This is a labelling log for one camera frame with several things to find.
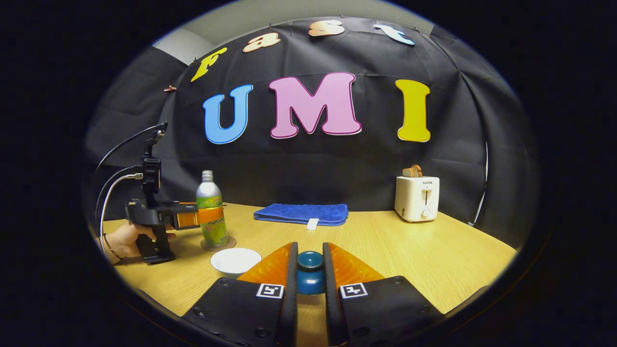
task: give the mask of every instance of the aluminum bottle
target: aluminum bottle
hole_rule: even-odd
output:
[[[201,173],[201,184],[197,187],[195,194],[197,208],[200,209],[221,209],[221,217],[215,220],[210,220],[201,224],[201,231],[204,234],[204,240],[209,247],[220,247],[227,245],[229,236],[227,235],[227,226],[225,225],[225,216],[223,216],[223,196],[221,190],[214,184],[214,176],[212,171],[205,170]]]

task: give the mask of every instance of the blue towel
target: blue towel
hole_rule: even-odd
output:
[[[343,225],[349,212],[346,204],[338,205],[283,205],[272,204],[253,214],[257,220],[271,220],[307,224],[311,218],[319,218],[317,225]]]

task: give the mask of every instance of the orange gripper pad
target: orange gripper pad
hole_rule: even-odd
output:
[[[385,278],[345,249],[333,243],[328,243],[328,246],[332,254],[334,281],[337,289],[342,285],[377,281]]]
[[[253,283],[268,283],[287,287],[287,268],[291,242],[270,253],[244,272],[238,280]]]

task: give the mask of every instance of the towel tag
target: towel tag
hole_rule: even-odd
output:
[[[317,229],[317,223],[319,222],[319,218],[311,218],[308,220],[307,229],[315,230]]]

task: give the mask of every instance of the bracelet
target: bracelet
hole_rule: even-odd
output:
[[[103,233],[103,240],[105,240],[105,243],[107,244],[107,247],[109,248],[109,250],[112,252],[112,254],[113,254],[116,258],[118,258],[118,259],[120,259],[120,260],[124,259],[124,258],[120,257],[120,256],[118,255],[118,253],[116,253],[116,252],[112,249],[112,247],[111,247],[111,246],[109,246],[109,242],[107,242],[107,237],[106,237],[106,235],[107,235],[107,234]]]

